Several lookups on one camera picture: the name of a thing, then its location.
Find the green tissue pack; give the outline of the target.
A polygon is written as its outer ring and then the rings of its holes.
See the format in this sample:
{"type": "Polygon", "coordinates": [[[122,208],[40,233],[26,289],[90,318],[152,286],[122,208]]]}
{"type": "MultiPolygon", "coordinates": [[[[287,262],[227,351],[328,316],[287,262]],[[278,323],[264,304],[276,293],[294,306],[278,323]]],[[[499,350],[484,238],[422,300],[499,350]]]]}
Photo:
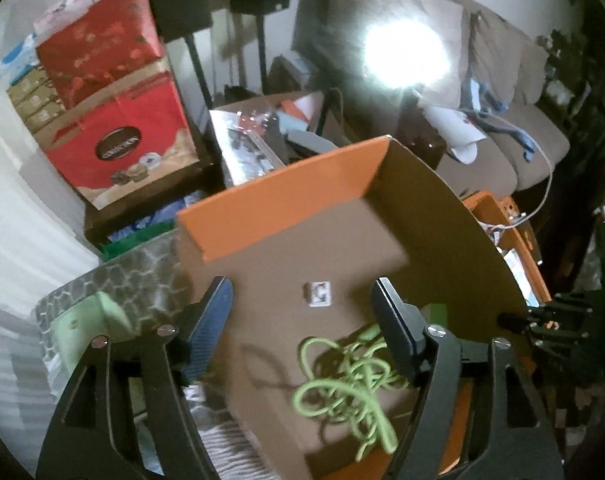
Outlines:
{"type": "Polygon", "coordinates": [[[106,336],[120,342],[136,334],[124,309],[106,292],[97,292],[74,304],[52,322],[51,328],[56,356],[68,375],[74,372],[95,337],[106,336]]]}

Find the orange cardboard box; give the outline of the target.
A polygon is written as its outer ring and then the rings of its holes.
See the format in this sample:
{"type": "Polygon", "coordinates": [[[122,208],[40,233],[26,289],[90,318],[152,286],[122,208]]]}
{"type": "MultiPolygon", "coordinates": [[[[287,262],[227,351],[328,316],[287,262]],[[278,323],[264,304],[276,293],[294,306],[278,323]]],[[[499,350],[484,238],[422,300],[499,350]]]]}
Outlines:
{"type": "MultiPolygon", "coordinates": [[[[421,309],[445,304],[455,337],[523,341],[501,332],[502,312],[526,301],[495,244],[449,186],[382,136],[296,162],[207,198],[178,216],[180,260],[196,297],[217,276],[234,288],[212,366],[240,426],[283,479],[356,478],[346,425],[321,418],[313,378],[337,364],[331,343],[376,321],[371,288],[388,278],[421,309]],[[329,281],[332,305],[310,308],[308,282],[329,281]]],[[[376,412],[400,443],[419,390],[384,391],[376,412]]]]}

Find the white plug adapter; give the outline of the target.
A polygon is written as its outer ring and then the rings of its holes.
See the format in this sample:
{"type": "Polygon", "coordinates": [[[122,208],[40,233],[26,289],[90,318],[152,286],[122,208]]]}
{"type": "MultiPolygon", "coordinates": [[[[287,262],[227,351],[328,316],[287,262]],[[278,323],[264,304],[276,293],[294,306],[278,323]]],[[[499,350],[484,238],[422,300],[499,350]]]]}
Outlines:
{"type": "Polygon", "coordinates": [[[332,289],[329,281],[308,282],[305,296],[310,308],[326,308],[332,305],[332,289]]]}

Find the green rectangular power bank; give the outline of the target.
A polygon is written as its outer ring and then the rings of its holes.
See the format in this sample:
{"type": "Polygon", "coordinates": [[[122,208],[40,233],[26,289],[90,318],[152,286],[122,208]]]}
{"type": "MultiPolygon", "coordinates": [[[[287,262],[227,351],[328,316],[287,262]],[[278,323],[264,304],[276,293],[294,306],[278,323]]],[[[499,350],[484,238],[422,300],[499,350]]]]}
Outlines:
{"type": "Polygon", "coordinates": [[[434,337],[444,337],[448,328],[448,309],[445,304],[426,304],[421,309],[427,331],[434,337]]]}

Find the orange plastic basket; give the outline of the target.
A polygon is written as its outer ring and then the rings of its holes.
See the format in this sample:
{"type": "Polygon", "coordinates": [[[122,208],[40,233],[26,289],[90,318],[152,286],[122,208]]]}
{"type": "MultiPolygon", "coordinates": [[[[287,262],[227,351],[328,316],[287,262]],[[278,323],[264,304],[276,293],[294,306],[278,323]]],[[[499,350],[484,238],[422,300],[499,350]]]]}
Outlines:
{"type": "MultiPolygon", "coordinates": [[[[477,192],[463,200],[463,204],[473,214],[486,232],[494,224],[515,223],[523,214],[511,197],[497,200],[489,191],[477,192]]],[[[519,229],[509,229],[496,234],[489,234],[490,240],[497,246],[503,256],[527,304],[538,307],[551,300],[551,295],[540,270],[540,258],[535,251],[535,236],[530,228],[522,234],[519,229]]]]}

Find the grey white patterned blanket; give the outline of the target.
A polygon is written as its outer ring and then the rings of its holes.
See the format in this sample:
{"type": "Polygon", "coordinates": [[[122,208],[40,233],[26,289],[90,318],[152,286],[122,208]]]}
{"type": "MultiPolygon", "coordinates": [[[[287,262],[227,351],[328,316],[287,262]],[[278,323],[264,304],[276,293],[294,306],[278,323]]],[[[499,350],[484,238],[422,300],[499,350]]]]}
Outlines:
{"type": "MultiPolygon", "coordinates": [[[[176,233],[144,242],[76,278],[42,298],[36,307],[48,385],[58,399],[71,375],[56,356],[52,322],[74,304],[97,292],[115,300],[136,334],[148,324],[175,314],[190,298],[188,279],[176,254],[176,233]]],[[[278,474],[259,456],[257,442],[246,434],[212,385],[192,380],[183,389],[205,450],[223,479],[276,479],[278,474]]]]}

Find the white curtain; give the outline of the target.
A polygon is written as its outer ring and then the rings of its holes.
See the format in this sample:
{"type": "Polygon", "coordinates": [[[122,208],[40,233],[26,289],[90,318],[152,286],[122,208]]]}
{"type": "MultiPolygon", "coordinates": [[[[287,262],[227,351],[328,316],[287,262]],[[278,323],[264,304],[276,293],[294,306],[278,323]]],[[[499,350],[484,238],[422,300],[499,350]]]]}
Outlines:
{"type": "Polygon", "coordinates": [[[34,143],[19,155],[0,136],[0,438],[33,470],[54,411],[37,303],[94,269],[84,206],[34,143]]]}

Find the blue grey neck massager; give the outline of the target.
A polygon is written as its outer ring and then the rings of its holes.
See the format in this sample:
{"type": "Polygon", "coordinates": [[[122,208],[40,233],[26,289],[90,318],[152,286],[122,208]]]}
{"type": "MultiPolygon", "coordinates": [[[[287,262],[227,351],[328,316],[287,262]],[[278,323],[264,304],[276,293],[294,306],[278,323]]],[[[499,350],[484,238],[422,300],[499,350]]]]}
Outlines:
{"type": "Polygon", "coordinates": [[[525,162],[532,162],[537,153],[537,144],[524,129],[511,124],[503,115],[509,110],[507,102],[500,101],[491,91],[489,84],[483,84],[471,77],[462,87],[461,110],[472,122],[485,132],[503,134],[515,141],[522,150],[525,162]]]}

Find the brown sofa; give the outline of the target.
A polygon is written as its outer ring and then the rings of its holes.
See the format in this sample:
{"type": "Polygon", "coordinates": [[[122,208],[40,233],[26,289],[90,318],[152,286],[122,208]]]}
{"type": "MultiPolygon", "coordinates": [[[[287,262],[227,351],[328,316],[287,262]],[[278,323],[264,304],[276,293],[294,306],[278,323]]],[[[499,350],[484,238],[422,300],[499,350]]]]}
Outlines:
{"type": "Polygon", "coordinates": [[[299,0],[294,44],[358,138],[395,136],[460,197],[532,188],[568,153],[539,107],[547,52],[474,0],[299,0]]]}

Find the red collection gift bag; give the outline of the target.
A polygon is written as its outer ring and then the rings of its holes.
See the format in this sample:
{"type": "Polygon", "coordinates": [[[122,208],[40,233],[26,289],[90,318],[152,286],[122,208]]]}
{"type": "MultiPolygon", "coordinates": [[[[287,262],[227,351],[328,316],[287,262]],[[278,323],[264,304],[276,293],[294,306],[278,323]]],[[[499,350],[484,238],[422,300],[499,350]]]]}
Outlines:
{"type": "Polygon", "coordinates": [[[44,152],[97,210],[199,161],[168,72],[136,84],[58,130],[44,152]]]}

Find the stacked gold boxes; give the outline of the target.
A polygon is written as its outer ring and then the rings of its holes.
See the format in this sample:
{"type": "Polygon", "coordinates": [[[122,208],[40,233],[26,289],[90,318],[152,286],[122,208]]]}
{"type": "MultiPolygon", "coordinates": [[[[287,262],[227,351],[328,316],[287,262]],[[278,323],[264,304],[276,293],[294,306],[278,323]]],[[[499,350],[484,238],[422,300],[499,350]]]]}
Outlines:
{"type": "Polygon", "coordinates": [[[26,128],[36,134],[66,112],[63,101],[42,66],[33,67],[6,90],[26,128]]]}

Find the blue tissue pack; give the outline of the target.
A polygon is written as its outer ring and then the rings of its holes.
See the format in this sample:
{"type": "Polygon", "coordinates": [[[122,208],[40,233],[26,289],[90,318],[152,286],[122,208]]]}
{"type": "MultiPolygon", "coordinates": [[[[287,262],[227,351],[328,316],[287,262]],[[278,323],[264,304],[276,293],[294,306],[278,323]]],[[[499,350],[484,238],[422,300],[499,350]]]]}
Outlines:
{"type": "Polygon", "coordinates": [[[0,62],[0,83],[5,88],[16,84],[26,73],[40,64],[36,50],[37,35],[32,32],[0,62]]]}

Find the red floral gift box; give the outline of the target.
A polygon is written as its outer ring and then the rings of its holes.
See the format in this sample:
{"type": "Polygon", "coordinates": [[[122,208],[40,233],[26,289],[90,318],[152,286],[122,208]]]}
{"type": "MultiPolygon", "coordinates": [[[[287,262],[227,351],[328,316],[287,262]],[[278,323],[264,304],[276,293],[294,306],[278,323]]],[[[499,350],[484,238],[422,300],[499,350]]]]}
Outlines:
{"type": "Polygon", "coordinates": [[[39,61],[68,110],[164,54],[150,0],[98,0],[37,45],[39,61]]]}

